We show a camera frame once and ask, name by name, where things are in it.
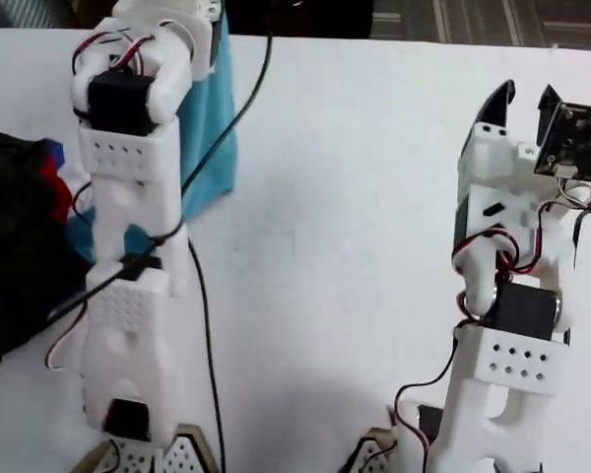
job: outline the white surface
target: white surface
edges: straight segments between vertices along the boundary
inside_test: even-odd
[[[82,35],[0,32],[0,130],[51,136],[74,161],[69,57]],[[264,44],[232,41],[238,104]],[[386,426],[399,384],[441,369],[462,287],[449,261],[456,164],[506,78],[519,89],[508,128],[532,140],[548,82],[591,103],[591,52],[276,41],[238,129],[237,189],[190,229],[211,297],[230,473],[336,471],[359,435]],[[578,275],[587,307],[549,414],[550,473],[591,470],[591,218]],[[97,439],[79,379],[43,370],[60,328],[0,369],[0,472],[65,472]],[[414,395],[441,405],[445,389]]]

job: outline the bracket with holes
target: bracket with holes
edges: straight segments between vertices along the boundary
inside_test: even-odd
[[[158,459],[156,449],[138,443],[119,441],[120,463],[116,465],[116,451],[110,446],[93,473],[209,473],[188,438],[177,438],[171,448]]]
[[[197,426],[180,426],[168,450],[147,443],[115,440],[120,453],[105,441],[88,453],[71,473],[217,473],[217,464]]]
[[[363,436],[339,473],[390,473],[390,446],[394,439],[389,430],[372,428]]]

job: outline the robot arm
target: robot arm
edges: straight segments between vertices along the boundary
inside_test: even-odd
[[[200,386],[210,385],[207,371],[183,371],[175,362],[205,356],[176,336],[202,333],[195,321],[201,318],[193,314],[189,320],[188,314],[195,301],[187,231],[180,225],[176,112],[193,81],[204,80],[214,67],[222,6],[215,0],[120,0],[113,15],[73,57],[73,106],[97,208],[88,290],[135,257],[125,254],[129,226],[167,237],[131,275],[90,300],[81,366],[84,408],[96,430],[168,448],[189,389],[202,402],[195,424],[212,425],[203,404],[210,398],[200,394]]]
[[[544,416],[579,312],[577,238],[565,215],[591,213],[591,106],[565,103],[548,87],[537,141],[522,143],[506,128],[514,94],[508,81],[491,95],[458,164],[452,261],[464,277],[458,303],[468,320],[456,329],[444,408],[396,406],[398,473],[468,473],[483,458],[498,473],[543,471]],[[540,287],[521,284],[519,275]],[[553,333],[563,332],[565,343],[555,341]],[[491,385],[508,389],[493,419],[485,414]],[[437,425],[426,424],[424,409]]]

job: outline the blue object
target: blue object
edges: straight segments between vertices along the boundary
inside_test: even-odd
[[[193,83],[177,114],[180,122],[183,182],[234,117],[230,38],[225,17],[215,73],[202,82]],[[237,153],[236,137],[232,131],[184,195],[182,212],[186,220],[233,189]],[[92,222],[95,209],[89,210],[84,216]],[[94,261],[91,228],[73,217],[68,221],[66,232],[75,248],[88,260]],[[127,252],[144,251],[147,245],[147,236],[142,229],[134,226],[125,234]]]
[[[60,170],[66,164],[66,157],[63,153],[63,145],[57,141],[46,139],[46,149],[52,155],[55,169]]]

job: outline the floor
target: floor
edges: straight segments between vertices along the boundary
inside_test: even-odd
[[[591,49],[591,0],[375,0],[372,37]]]

